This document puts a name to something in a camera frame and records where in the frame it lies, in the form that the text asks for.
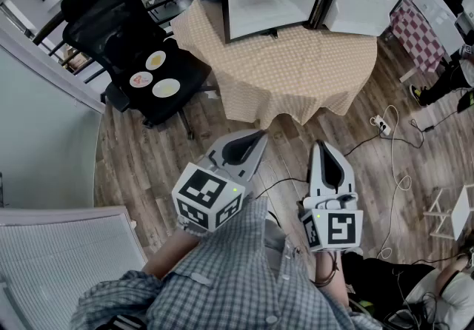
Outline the white power strip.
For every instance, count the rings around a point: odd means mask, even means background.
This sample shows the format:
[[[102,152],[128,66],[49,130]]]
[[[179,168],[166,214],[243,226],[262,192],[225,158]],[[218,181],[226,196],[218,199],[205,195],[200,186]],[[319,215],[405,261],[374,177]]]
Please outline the white power strip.
[[[378,128],[378,131],[385,135],[389,136],[391,133],[391,128],[388,126],[387,122],[380,116],[376,115],[370,119],[370,123]]]

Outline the small plate with pale food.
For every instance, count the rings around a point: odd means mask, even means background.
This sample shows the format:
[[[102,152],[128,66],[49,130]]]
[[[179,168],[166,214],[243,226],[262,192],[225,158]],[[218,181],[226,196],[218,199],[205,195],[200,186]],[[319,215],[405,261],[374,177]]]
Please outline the small plate with pale food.
[[[166,78],[158,81],[152,88],[152,94],[157,98],[169,98],[175,95],[181,88],[181,84],[174,78]]]

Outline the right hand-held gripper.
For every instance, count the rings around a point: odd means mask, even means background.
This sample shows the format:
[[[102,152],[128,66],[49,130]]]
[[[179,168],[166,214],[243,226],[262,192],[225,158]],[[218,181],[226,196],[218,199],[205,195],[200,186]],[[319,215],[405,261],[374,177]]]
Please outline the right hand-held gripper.
[[[361,243],[363,211],[358,208],[355,177],[344,155],[326,141],[316,141],[310,159],[310,195],[306,197],[300,221],[310,251],[334,251],[358,247]]]

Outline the person's checked shirt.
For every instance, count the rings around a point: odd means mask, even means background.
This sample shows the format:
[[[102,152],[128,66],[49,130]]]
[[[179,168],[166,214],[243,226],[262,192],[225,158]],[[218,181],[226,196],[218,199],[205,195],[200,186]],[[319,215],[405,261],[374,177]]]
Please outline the person's checked shirt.
[[[381,330],[309,279],[264,198],[199,244],[162,279],[130,270],[80,298],[70,330]]]

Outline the small plate with yellow food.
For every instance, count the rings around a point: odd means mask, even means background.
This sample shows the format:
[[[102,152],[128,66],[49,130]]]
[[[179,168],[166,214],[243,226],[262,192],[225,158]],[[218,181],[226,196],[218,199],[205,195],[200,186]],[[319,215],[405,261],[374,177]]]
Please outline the small plate with yellow food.
[[[158,69],[166,60],[166,53],[162,50],[155,51],[150,54],[145,61],[145,67],[148,70]]]

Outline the black office chair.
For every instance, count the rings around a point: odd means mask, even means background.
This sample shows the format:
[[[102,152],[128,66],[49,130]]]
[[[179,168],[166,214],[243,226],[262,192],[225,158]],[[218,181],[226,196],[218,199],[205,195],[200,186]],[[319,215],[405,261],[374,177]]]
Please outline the black office chair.
[[[141,0],[63,0],[61,12],[67,23],[64,41],[109,73],[111,82],[104,95],[119,112],[138,110],[147,128],[179,114],[188,138],[194,137],[183,108],[197,92],[218,90],[206,83],[212,69],[179,48],[175,39],[165,39],[166,32],[152,20]],[[148,70],[145,61],[159,50],[166,53],[165,62]],[[153,75],[153,81],[143,88],[131,87],[130,77],[144,71]],[[153,86],[166,78],[178,80],[180,90],[169,98],[155,97]]]

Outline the red checked cloth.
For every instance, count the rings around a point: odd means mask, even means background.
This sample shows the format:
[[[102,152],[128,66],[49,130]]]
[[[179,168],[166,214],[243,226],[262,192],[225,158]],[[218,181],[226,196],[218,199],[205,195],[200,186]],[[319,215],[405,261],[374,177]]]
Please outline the red checked cloth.
[[[445,50],[432,27],[410,1],[403,0],[391,15],[391,30],[415,66],[422,72],[435,72]]]

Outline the white stool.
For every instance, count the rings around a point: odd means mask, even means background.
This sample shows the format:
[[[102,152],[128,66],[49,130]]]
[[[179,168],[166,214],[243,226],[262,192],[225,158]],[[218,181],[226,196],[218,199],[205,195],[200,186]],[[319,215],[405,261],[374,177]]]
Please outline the white stool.
[[[457,191],[459,193],[455,202],[444,205],[441,199],[446,196],[449,191]],[[474,213],[474,203],[470,203],[470,193],[474,193],[474,183],[460,186],[450,186],[440,188],[435,200],[424,217],[434,217],[438,219],[437,227],[431,231],[430,236],[434,238],[442,238],[448,240],[458,240],[463,229]]]

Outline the small plate with red print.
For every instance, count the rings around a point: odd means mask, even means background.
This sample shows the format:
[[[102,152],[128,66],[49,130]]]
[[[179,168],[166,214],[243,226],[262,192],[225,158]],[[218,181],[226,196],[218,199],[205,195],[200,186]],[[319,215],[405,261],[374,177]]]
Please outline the small plate with red print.
[[[130,86],[133,88],[143,88],[153,81],[153,75],[149,72],[138,72],[130,77]]]

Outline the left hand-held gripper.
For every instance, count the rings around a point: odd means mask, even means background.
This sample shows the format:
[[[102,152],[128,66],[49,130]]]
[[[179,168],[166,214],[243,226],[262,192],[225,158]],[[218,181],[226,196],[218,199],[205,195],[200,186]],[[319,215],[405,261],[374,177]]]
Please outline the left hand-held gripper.
[[[204,231],[214,232],[234,217],[251,194],[268,135],[243,129],[218,138],[210,154],[189,163],[172,190],[177,213]]]

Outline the person's left forearm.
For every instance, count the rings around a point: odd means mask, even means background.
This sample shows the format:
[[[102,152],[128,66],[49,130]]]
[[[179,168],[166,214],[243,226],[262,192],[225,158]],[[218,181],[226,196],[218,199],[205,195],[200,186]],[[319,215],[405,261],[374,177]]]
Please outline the person's left forearm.
[[[146,262],[142,271],[162,279],[199,244],[204,234],[177,228],[163,246]]]

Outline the person's right forearm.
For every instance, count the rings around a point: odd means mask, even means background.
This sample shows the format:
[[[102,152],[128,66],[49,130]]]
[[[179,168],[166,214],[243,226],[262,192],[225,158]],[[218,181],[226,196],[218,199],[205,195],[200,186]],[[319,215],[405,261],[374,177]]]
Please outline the person's right forearm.
[[[350,306],[340,251],[316,253],[315,284],[343,307]]]

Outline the white ribbed panel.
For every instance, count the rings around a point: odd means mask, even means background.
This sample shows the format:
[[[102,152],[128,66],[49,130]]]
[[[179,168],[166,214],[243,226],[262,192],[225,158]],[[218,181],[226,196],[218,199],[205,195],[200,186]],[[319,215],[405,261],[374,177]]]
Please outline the white ribbed panel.
[[[124,206],[0,208],[0,330],[68,330],[85,291],[146,262]]]

